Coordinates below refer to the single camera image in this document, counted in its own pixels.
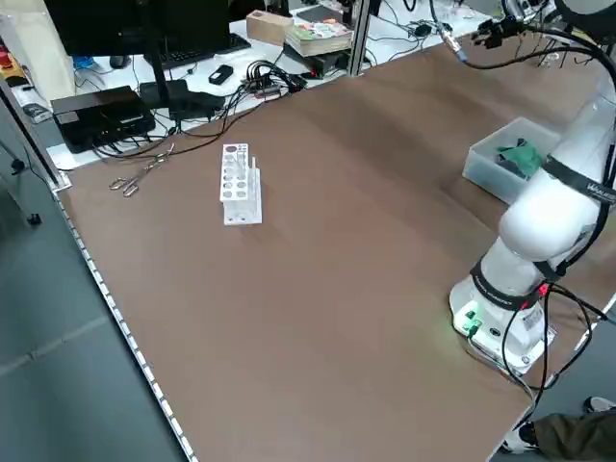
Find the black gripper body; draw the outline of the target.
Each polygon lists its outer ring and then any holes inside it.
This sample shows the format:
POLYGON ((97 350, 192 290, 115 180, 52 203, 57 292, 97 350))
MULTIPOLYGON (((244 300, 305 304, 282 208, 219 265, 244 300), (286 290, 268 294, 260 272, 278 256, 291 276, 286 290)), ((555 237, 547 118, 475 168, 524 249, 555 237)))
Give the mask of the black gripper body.
POLYGON ((508 39, 518 36, 525 31, 525 23, 523 20, 517 19, 515 16, 506 16, 495 23, 495 37, 497 39, 508 39))

